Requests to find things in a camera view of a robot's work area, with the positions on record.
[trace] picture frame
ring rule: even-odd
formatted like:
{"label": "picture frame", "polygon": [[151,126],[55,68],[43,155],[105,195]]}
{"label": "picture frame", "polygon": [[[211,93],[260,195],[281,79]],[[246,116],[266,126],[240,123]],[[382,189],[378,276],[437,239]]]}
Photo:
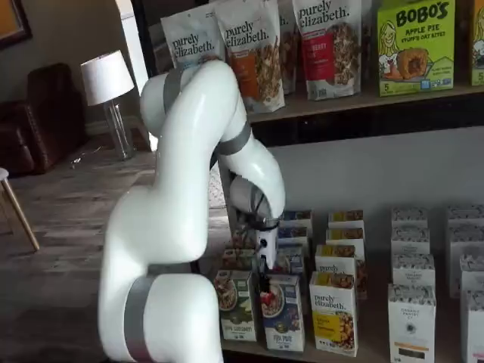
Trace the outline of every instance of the picture frame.
{"label": "picture frame", "polygon": [[21,0],[0,0],[0,50],[32,38]]}

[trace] gray band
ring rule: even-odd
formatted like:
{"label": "gray band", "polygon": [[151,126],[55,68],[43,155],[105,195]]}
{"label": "gray band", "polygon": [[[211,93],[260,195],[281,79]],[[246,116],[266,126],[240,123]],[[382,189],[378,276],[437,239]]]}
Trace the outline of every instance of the gray band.
{"label": "gray band", "polygon": [[242,150],[242,147],[249,141],[252,129],[246,121],[240,134],[229,141],[221,142],[216,148],[216,152],[220,155],[232,155]]}
{"label": "gray band", "polygon": [[128,293],[124,308],[124,339],[135,361],[153,361],[144,341],[144,307],[155,278],[137,279]]}
{"label": "gray band", "polygon": [[170,70],[168,76],[165,78],[165,86],[163,87],[163,106],[165,107],[165,113],[168,113],[168,110],[178,95],[180,95],[182,89],[182,74],[183,72],[180,69]]}

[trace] white lampshade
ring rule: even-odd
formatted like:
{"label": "white lampshade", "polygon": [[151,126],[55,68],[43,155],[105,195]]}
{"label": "white lampshade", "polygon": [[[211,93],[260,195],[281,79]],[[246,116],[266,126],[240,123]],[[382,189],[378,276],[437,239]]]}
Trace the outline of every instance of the white lampshade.
{"label": "white lampshade", "polygon": [[88,106],[103,104],[135,87],[121,51],[81,64],[81,72]]}

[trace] orange label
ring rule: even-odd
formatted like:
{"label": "orange label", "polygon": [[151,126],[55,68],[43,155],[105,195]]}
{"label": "orange label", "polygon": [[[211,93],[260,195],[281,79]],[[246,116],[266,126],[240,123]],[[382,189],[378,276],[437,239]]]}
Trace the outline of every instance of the orange label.
{"label": "orange label", "polygon": [[233,53],[231,67],[239,83],[242,97],[259,98],[259,86],[256,74],[256,55],[254,52]]}

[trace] bowl image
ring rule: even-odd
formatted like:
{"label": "bowl image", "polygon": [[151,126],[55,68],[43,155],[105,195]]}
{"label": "bowl image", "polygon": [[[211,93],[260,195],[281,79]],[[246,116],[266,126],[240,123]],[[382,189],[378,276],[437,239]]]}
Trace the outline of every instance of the bowl image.
{"label": "bowl image", "polygon": [[230,312],[237,305],[237,290],[232,280],[224,281],[216,285],[219,309]]}
{"label": "bowl image", "polygon": [[264,318],[275,318],[284,308],[284,295],[281,287],[279,285],[271,285],[270,290],[272,295],[270,301],[268,303],[262,302],[262,315]]}

